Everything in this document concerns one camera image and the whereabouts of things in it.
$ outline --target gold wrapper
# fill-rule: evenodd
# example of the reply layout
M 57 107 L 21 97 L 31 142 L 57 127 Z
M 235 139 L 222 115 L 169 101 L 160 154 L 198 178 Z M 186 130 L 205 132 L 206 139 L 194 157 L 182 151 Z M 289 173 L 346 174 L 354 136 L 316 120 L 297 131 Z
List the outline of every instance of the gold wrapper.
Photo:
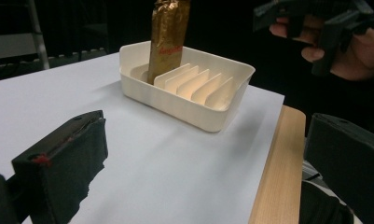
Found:
M 152 13 L 148 83 L 180 66 L 190 0 L 157 0 Z

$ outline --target human hand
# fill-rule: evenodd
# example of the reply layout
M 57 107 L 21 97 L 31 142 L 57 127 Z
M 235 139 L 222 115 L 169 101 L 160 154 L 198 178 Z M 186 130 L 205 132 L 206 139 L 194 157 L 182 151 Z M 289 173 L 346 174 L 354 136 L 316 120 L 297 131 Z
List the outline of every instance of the human hand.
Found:
M 273 35 L 286 37 L 288 18 L 279 18 L 270 27 Z M 297 41 L 312 44 L 302 50 L 302 57 L 308 62 L 314 62 L 324 57 L 324 51 L 317 48 L 321 28 L 324 21 L 307 15 L 304 28 Z M 360 81 L 374 77 L 374 29 L 367 29 L 364 35 L 353 35 L 346 52 L 339 49 L 332 63 L 331 73 L 346 80 Z

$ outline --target person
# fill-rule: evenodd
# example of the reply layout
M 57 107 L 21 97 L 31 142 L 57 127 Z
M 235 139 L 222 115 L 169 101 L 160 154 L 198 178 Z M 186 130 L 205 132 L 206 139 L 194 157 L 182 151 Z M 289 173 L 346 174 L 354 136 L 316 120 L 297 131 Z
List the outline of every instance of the person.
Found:
M 287 37 L 288 18 L 279 18 L 270 26 L 270 32 Z M 306 15 L 303 30 L 295 40 L 309 46 L 301 50 L 301 56 L 308 62 L 320 60 L 326 54 L 317 47 L 320 29 L 324 21 Z M 345 52 L 337 51 L 332 62 L 331 74 L 343 80 L 341 87 L 347 89 L 349 97 L 370 111 L 372 118 L 364 128 L 374 133 L 374 29 L 368 28 L 362 35 L 353 35 Z M 353 209 L 338 200 L 328 189 L 303 181 L 299 223 L 362 223 L 353 214 Z

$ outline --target white plastic tray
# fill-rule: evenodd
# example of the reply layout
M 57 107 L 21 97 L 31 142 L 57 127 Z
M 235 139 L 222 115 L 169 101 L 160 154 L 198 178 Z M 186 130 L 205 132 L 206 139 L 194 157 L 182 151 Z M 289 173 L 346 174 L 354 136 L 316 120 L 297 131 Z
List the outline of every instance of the white plastic tray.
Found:
M 146 83 L 150 41 L 123 46 L 119 72 L 123 93 L 207 132 L 219 132 L 233 118 L 256 69 L 183 47 L 181 66 Z

